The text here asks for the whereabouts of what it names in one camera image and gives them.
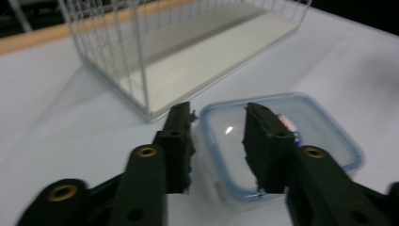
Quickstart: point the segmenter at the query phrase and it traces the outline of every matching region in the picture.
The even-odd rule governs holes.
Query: clear plastic container
[[[208,105],[199,117],[202,142],[209,151],[204,155],[205,165],[224,200],[233,197],[236,203],[282,202],[278,199],[281,195],[257,191],[255,176],[245,160],[242,140],[248,102],[265,105],[276,115],[283,115],[297,129],[300,145],[327,150],[344,170],[355,170],[361,165],[358,145],[320,105],[304,94],[287,93]]]

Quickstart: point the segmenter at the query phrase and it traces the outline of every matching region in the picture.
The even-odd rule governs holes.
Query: white tabletop
[[[0,68],[1,225],[14,225],[54,181],[79,178],[92,187],[121,173],[129,152],[152,142],[165,121],[143,121],[82,66],[71,39],[0,56]],[[399,181],[397,36],[311,8],[293,36],[191,103],[200,111],[215,102],[291,91],[317,100],[359,144],[365,161],[356,182],[386,192]],[[194,170],[190,195],[169,199],[169,225],[249,225],[219,215],[215,192],[198,188],[201,169]],[[287,216],[266,220],[289,222]]]

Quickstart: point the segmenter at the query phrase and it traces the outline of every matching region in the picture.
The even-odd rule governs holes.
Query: dark background
[[[399,35],[399,20],[394,17],[394,13],[399,14],[399,8],[395,5],[393,0],[313,0],[311,4],[314,8]],[[56,0],[36,0],[21,4],[21,8],[34,30],[64,22]],[[23,32],[8,0],[0,0],[0,38]]]

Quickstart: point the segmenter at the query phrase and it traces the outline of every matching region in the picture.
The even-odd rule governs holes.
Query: wire basket
[[[152,121],[298,29],[311,0],[59,0],[79,55]]]

